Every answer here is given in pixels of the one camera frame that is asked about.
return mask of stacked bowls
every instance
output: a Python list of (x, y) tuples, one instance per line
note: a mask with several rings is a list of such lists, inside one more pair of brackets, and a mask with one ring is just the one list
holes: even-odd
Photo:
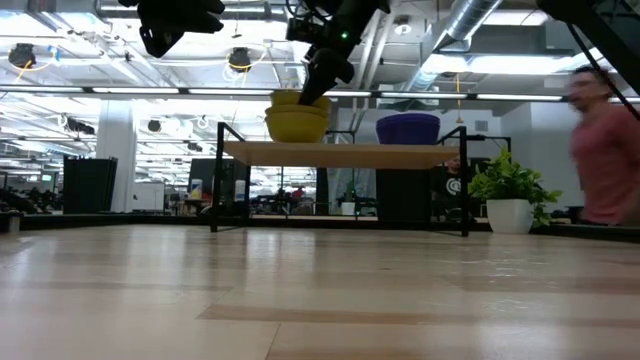
[(440, 133), (440, 119), (418, 113), (387, 116), (376, 123), (376, 133), (380, 144), (435, 145)]
[(318, 143), (329, 128), (331, 100), (321, 97), (312, 106), (298, 105), (297, 91), (274, 91), (266, 110), (267, 128), (275, 142)]

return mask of black cable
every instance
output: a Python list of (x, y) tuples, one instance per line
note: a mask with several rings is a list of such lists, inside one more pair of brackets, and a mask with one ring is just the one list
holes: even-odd
[[(572, 24), (567, 24), (567, 27), (569, 28), (569, 32), (571, 33), (571, 36), (573, 36), (573, 38), (576, 40), (576, 43), (578, 43), (580, 50), (582, 50), (584, 55), (587, 57), (587, 59), (591, 63), (591, 66), (593, 66), (593, 68), (600, 74), (604, 74), (604, 71), (602, 71), (602, 68), (600, 67), (600, 65), (598, 65), (598, 62), (596, 61), (596, 59), (593, 57), (593, 55), (591, 55), (591, 52), (589, 52), (587, 45), (584, 43), (584, 41), (582, 41), (582, 39), (580, 39), (580, 36), (578, 35), (578, 32), (576, 31), (575, 27)], [(640, 121), (640, 113), (638, 113), (638, 110), (636, 110), (636, 108), (634, 108), (633, 105), (631, 105), (631, 103), (627, 101), (627, 98), (622, 94), (622, 92), (620, 92), (620, 90), (618, 90), (616, 85), (611, 81), (611, 79), (609, 79), (608, 76), (602, 76), (602, 77), (606, 81), (611, 91), (613, 91), (613, 93), (618, 97), (618, 99), (620, 99), (622, 104), (629, 110), (629, 112), (633, 114), (633, 117), (635, 117), (636, 120)]]

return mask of pink shirt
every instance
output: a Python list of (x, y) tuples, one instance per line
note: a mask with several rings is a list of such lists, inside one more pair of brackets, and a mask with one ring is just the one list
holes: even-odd
[(573, 131), (571, 154), (585, 195), (585, 220), (620, 224), (640, 190), (640, 121), (622, 106), (603, 105)]

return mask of purple bowl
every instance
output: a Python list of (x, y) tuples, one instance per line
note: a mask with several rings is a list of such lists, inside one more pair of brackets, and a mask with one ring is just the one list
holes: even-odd
[(378, 120), (376, 132), (378, 141), (384, 145), (435, 145), (440, 119), (416, 113), (387, 116)]

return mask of green leaves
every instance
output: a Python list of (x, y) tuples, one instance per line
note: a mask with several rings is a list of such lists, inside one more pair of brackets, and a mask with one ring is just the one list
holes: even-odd
[(525, 169), (511, 161), (511, 154), (503, 148), (500, 156), (488, 163), (487, 170), (480, 172), (469, 184), (469, 194), (481, 201), (524, 199), (533, 204), (534, 227), (548, 226), (551, 216), (545, 213), (546, 204), (558, 202), (562, 191), (546, 191), (540, 186), (542, 175)]

